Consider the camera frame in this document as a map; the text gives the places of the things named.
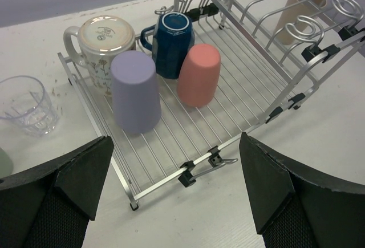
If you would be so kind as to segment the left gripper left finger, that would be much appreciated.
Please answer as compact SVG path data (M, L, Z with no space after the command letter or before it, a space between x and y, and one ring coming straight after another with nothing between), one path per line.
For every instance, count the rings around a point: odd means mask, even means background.
M1 247L82 247L113 154L100 136L1 179Z

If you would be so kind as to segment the green plastic cup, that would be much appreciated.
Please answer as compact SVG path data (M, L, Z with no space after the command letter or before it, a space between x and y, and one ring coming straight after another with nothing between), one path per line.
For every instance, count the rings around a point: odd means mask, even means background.
M0 148L0 177L4 178L13 173L14 164L9 155Z

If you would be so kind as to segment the lavender plastic cup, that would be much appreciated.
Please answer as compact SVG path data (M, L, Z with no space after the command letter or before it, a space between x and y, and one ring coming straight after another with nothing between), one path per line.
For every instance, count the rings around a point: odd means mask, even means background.
M111 63L112 111L128 133L151 131L161 118L156 66L141 51L125 51Z

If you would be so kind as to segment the pink plastic cup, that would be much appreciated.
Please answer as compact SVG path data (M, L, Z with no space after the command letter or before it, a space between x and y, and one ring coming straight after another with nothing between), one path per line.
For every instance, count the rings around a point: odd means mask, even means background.
M214 98L221 55L211 44L195 44L187 53L177 81L177 95L190 107L203 107Z

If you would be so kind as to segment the white floral ceramic mug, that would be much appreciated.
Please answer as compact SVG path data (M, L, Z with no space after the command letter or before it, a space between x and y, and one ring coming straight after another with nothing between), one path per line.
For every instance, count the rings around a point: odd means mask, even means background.
M111 63L124 51L135 50L135 31L124 19L102 15L93 17L80 27L68 27L63 43L71 60L88 70L96 89L110 97Z

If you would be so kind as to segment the clear plastic tumbler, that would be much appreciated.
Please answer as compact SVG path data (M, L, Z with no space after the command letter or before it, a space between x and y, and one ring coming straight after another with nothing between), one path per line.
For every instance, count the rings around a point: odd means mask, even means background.
M52 132L59 117L43 83L33 76L1 80L1 121L33 136Z

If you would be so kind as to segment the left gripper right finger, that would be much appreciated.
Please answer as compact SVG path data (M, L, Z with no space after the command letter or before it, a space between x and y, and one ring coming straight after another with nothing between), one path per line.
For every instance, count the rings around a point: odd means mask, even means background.
M246 132L239 151L265 247L364 247L364 185L289 158Z

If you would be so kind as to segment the beige plastic cup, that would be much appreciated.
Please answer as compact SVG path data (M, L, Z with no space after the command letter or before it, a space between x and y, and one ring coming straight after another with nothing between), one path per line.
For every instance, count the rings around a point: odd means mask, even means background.
M287 0L286 7L294 5L298 3L299 0ZM320 9L325 7L327 5L327 0L311 0L310 2L313 2L316 4ZM274 33L278 31L279 29L283 28L281 32L276 36L276 39L280 41L284 45L290 45L294 42L294 37L292 37L284 28L286 23L294 23L297 20L297 17L299 15L304 16L311 16L315 14L317 11L315 9L311 9L309 2L304 2L299 5L295 5L289 9L286 9L282 12L279 21L277 23L277 26L274 30ZM305 24L303 22L299 22L295 24L297 30L304 31L305 28L308 26L308 24Z

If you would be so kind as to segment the dark blue ceramic mug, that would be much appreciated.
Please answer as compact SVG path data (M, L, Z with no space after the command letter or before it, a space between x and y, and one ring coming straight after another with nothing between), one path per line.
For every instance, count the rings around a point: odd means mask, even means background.
M140 33L140 43L151 51L157 74L166 79L179 78L182 64L194 42L192 20L179 12L160 15L155 25Z

